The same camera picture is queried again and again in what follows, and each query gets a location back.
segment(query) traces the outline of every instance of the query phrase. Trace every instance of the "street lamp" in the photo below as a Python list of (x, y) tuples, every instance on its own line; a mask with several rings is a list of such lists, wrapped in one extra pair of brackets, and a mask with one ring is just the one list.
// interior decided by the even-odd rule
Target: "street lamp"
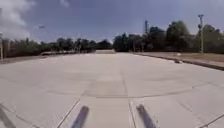
[[(0, 8), (0, 23), (2, 23), (2, 8)], [(3, 61), (3, 42), (2, 42), (3, 33), (0, 32), (0, 47), (1, 47), (1, 61)]]
[(3, 61), (3, 42), (2, 42), (2, 36), (3, 36), (3, 34), (0, 33), (1, 61)]
[(200, 19), (200, 24), (198, 25), (198, 28), (200, 30), (200, 35), (201, 35), (201, 53), (204, 53), (204, 37), (203, 37), (203, 14), (198, 15)]

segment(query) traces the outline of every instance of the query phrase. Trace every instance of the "curb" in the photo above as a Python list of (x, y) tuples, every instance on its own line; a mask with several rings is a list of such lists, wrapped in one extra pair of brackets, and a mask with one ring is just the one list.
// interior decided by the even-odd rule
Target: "curb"
[[(157, 55), (145, 55), (145, 54), (135, 54), (135, 55), (148, 56), (148, 57), (154, 57), (154, 58), (166, 59), (166, 60), (177, 60), (178, 59), (178, 58), (175, 58), (175, 57), (163, 57), (163, 56), (157, 56)], [(181, 58), (180, 60), (184, 63), (187, 63), (187, 64), (193, 64), (193, 65), (198, 65), (198, 66), (202, 66), (202, 67), (207, 67), (207, 68), (212, 68), (212, 69), (217, 69), (217, 70), (224, 71), (224, 66), (211, 64), (211, 63), (214, 63), (212, 61), (199, 62), (200, 60), (197, 60), (197, 59), (189, 60), (189, 59), (184, 59), (184, 58)]]

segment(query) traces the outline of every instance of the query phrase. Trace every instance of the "green tree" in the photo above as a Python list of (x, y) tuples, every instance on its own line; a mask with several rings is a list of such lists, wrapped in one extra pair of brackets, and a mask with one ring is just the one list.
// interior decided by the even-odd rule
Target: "green tree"
[(165, 31), (158, 27), (151, 27), (148, 34), (153, 51), (161, 51), (165, 48)]
[(125, 33), (123, 35), (116, 36), (113, 43), (114, 50), (116, 52), (127, 52), (127, 41), (128, 37)]
[[(212, 25), (205, 25), (203, 27), (204, 34), (204, 51), (213, 53), (224, 52), (224, 35), (220, 33), (219, 29), (214, 28)], [(195, 48), (201, 48), (200, 31), (198, 31), (195, 38)]]
[(97, 49), (98, 50), (111, 49), (111, 48), (112, 48), (111, 43), (106, 39), (97, 43)]
[(190, 33), (183, 21), (172, 22), (166, 31), (167, 46), (177, 51), (183, 51), (188, 48), (187, 42), (185, 42), (185, 36)]

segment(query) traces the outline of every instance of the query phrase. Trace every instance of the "blue sky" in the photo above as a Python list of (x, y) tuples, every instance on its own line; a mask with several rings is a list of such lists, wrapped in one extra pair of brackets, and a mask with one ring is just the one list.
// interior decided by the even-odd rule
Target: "blue sky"
[(223, 30), (223, 0), (0, 0), (0, 31), (5, 37), (54, 41), (58, 37), (101, 40), (142, 33), (143, 23), (166, 29), (183, 20), (192, 33), (197, 15)]

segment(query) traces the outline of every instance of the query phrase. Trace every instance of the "concrete pavement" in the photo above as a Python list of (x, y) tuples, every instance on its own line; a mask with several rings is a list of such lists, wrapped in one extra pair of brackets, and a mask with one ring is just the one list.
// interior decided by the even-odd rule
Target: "concrete pavement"
[(144, 128), (139, 104), (159, 128), (223, 128), (223, 76), (131, 54), (60, 56), (0, 65), (0, 106), (17, 128), (71, 128), (84, 105), (84, 128)]

